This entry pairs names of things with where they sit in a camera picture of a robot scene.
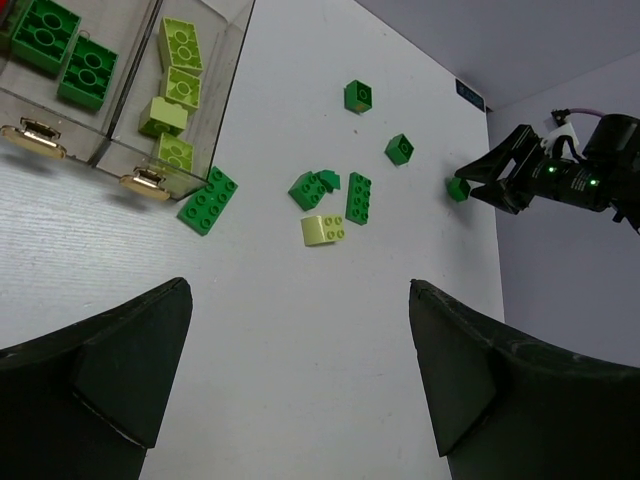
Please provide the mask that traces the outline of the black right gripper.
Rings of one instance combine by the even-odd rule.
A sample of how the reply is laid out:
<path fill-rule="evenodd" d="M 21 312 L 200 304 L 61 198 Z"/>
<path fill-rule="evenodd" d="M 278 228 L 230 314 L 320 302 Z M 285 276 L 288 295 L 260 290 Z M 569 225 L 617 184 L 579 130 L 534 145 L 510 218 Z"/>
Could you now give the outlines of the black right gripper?
<path fill-rule="evenodd" d="M 497 179 L 511 160 L 516 167 L 504 180 L 476 187 L 470 196 L 512 215 L 528 208 L 535 197 L 595 212 L 610 206 L 609 177 L 617 162 L 611 158 L 552 158 L 530 125 L 518 125 L 498 146 L 459 168 L 454 176 Z"/>

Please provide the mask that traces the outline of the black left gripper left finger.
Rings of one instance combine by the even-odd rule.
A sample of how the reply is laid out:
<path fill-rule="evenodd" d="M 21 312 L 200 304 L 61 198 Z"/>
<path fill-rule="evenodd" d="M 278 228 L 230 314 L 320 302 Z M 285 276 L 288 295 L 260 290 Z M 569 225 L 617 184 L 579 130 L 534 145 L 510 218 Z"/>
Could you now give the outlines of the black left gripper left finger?
<path fill-rule="evenodd" d="M 1 351 L 4 479 L 136 479 L 156 445 L 190 326 L 174 278 Z"/>

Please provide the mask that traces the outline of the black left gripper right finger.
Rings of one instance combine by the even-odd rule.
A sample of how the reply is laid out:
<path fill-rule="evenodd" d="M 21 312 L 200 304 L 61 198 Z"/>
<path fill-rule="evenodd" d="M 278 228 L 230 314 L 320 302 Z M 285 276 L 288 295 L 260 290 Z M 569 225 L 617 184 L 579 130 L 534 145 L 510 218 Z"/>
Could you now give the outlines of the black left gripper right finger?
<path fill-rule="evenodd" d="M 639 371 L 525 334 L 436 286 L 409 321 L 438 453 L 455 479 L 635 479 Z"/>

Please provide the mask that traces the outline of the lime 2x2 lego brick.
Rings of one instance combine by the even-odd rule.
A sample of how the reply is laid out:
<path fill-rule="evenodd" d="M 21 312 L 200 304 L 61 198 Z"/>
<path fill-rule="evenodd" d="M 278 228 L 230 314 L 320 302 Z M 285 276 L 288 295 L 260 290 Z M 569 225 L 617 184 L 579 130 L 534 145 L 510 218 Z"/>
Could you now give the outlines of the lime 2x2 lego brick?
<path fill-rule="evenodd" d="M 153 155 L 174 167 L 192 171 L 194 146 L 169 133 L 160 134 L 155 142 Z"/>
<path fill-rule="evenodd" d="M 189 115 L 200 107 L 201 79 L 175 67 L 169 67 L 160 83 L 160 95 L 179 105 Z"/>

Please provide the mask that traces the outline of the lime small lego brick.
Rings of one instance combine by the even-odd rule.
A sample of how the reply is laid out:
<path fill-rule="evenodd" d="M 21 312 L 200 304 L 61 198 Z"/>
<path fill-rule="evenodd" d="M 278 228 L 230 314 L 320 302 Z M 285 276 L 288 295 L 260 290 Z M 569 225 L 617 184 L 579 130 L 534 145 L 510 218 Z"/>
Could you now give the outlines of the lime small lego brick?
<path fill-rule="evenodd" d="M 187 128 L 187 122 L 188 112 L 184 108 L 156 96 L 140 114 L 138 131 L 153 138 L 162 133 L 179 136 Z"/>

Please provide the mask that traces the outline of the green rounded lego brick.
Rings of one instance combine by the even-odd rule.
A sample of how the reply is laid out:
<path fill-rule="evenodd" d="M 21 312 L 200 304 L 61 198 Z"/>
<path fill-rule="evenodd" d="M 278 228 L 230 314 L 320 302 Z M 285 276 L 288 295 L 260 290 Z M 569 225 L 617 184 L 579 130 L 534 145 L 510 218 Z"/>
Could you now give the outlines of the green rounded lego brick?
<path fill-rule="evenodd" d="M 57 96 L 90 111 L 99 111 L 110 90 L 119 55 L 79 36 L 58 85 Z"/>

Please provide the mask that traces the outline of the lime 2x3 lego brick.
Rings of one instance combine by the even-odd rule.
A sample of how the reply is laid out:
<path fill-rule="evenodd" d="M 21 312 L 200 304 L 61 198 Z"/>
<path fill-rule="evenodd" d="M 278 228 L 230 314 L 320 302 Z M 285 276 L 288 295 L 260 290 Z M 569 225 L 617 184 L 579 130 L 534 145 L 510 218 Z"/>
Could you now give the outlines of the lime 2x3 lego brick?
<path fill-rule="evenodd" d="M 196 26 L 193 23 L 163 16 L 158 33 L 161 66 L 174 67 L 196 77 L 204 70 Z"/>

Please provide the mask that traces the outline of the green curved lego brick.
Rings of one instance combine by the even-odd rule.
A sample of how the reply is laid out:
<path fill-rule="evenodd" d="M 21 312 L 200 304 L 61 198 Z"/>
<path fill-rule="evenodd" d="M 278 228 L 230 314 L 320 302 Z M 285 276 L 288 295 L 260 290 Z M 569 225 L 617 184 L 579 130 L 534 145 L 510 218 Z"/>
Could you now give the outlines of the green curved lego brick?
<path fill-rule="evenodd" d="M 341 189 L 341 177 L 334 170 L 321 170 L 315 173 L 328 193 Z"/>

